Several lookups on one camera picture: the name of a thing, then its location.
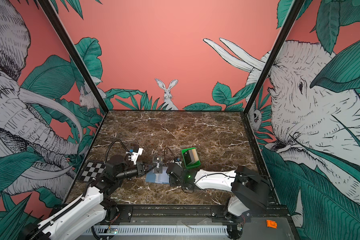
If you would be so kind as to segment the blue leather card holder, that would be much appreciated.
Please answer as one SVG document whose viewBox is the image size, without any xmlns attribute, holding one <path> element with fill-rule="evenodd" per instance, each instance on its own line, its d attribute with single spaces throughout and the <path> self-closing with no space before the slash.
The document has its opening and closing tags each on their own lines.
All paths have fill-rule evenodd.
<svg viewBox="0 0 360 240">
<path fill-rule="evenodd" d="M 163 167 L 163 172 L 161 174 L 155 174 L 154 171 L 150 171 L 146 174 L 146 183 L 156 183 L 156 184 L 170 184 L 170 176 L 166 173 L 168 167 Z"/>
</svg>

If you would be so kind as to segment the green plastic card tray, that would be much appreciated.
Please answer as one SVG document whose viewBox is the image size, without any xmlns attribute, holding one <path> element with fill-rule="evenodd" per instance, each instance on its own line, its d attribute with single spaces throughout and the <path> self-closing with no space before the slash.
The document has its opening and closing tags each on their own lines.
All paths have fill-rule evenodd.
<svg viewBox="0 0 360 240">
<path fill-rule="evenodd" d="M 183 163 L 186 169 L 194 169 L 201 166 L 196 148 L 182 150 Z"/>
</svg>

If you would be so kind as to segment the black VIP credit card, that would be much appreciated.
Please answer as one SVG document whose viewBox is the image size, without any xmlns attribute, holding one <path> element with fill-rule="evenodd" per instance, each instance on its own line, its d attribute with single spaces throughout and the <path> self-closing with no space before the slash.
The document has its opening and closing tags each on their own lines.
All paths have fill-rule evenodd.
<svg viewBox="0 0 360 240">
<path fill-rule="evenodd" d="M 153 173 L 154 174 L 162 174 L 163 173 L 163 157 L 154 156 L 153 164 L 154 164 Z"/>
</svg>

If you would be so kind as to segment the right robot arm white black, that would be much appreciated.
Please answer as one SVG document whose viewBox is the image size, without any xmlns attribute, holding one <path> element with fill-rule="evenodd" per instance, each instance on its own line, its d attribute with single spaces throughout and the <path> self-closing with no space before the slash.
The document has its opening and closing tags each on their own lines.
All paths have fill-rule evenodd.
<svg viewBox="0 0 360 240">
<path fill-rule="evenodd" d="M 253 213 L 265 213 L 272 185 L 266 177 L 245 166 L 228 172 L 211 172 L 203 169 L 183 169 L 170 163 L 166 173 L 170 186 L 181 186 L 184 191 L 220 190 L 232 193 L 227 201 L 223 218 L 228 221 L 247 220 Z"/>
</svg>

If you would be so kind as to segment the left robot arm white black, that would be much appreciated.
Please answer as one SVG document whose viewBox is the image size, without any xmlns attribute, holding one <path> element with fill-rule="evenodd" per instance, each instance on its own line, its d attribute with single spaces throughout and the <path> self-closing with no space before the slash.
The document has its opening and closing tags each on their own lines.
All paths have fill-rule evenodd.
<svg viewBox="0 0 360 240">
<path fill-rule="evenodd" d="M 74 240 L 102 221 L 113 222 L 120 216 L 116 202 L 109 196 L 125 179 L 146 175 L 153 165 L 137 161 L 131 165 L 126 157 L 113 156 L 101 175 L 88 183 L 82 195 L 39 224 L 28 224 L 19 240 Z"/>
</svg>

